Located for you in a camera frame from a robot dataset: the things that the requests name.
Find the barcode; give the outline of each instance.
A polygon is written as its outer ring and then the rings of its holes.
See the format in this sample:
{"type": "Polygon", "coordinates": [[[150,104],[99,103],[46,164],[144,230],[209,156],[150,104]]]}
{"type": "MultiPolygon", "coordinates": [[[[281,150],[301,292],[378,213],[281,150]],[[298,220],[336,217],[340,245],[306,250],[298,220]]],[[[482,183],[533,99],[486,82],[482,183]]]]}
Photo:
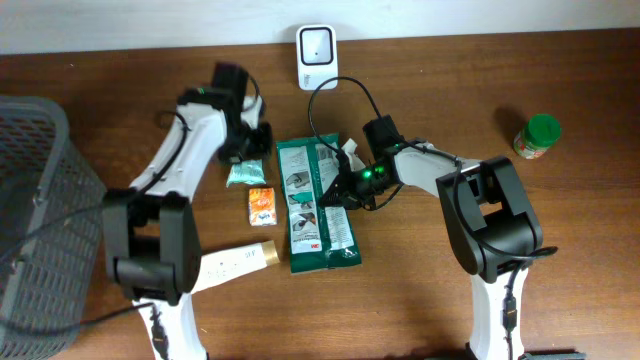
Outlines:
{"type": "Polygon", "coordinates": [[[328,147],[317,148],[316,150],[318,151],[318,161],[333,158],[333,151],[328,147]]]}

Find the gray crate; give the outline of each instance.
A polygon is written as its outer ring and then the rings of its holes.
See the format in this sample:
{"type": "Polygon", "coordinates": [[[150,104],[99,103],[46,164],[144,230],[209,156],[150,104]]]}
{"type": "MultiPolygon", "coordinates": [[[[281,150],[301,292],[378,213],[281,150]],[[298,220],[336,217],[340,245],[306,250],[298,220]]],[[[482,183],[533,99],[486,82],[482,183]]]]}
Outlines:
{"type": "MultiPolygon", "coordinates": [[[[0,258],[27,233],[99,204],[104,192],[56,103],[0,96],[0,258]]],[[[0,317],[38,330],[80,321],[100,239],[100,214],[92,211],[22,246],[0,264],[0,317]]],[[[28,337],[0,327],[0,359],[46,359],[76,335],[28,337]]]]}

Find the white wall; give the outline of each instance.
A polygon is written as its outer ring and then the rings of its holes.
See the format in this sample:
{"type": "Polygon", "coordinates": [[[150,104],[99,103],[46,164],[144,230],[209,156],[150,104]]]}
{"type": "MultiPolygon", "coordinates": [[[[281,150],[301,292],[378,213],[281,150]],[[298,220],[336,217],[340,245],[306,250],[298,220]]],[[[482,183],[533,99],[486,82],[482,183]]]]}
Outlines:
{"type": "Polygon", "coordinates": [[[640,26],[638,0],[0,0],[0,53],[640,26]]]}

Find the small jar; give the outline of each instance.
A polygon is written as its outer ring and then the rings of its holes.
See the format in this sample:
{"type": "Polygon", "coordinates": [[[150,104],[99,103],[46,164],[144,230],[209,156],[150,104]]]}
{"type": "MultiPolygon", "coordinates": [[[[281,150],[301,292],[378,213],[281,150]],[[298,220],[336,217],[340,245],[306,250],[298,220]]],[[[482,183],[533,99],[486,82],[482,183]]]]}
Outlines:
{"type": "Polygon", "coordinates": [[[525,159],[537,159],[555,144],[562,134],[553,116],[538,114],[529,120],[513,140],[513,149],[525,159]]]}

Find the gray plastic bin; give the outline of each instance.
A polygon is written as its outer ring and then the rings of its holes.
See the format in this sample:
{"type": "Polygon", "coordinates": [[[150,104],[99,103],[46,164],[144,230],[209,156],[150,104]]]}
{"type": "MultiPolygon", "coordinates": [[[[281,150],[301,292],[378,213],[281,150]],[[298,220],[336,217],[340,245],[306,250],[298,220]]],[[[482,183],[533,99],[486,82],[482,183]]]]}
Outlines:
{"type": "MultiPolygon", "coordinates": [[[[64,111],[36,97],[0,96],[0,258],[43,224],[99,204],[105,188],[69,140],[64,111]]],[[[92,211],[44,231],[0,264],[0,317],[27,329],[82,320],[101,239],[92,211]]],[[[46,359],[76,337],[0,327],[0,359],[46,359]]]]}

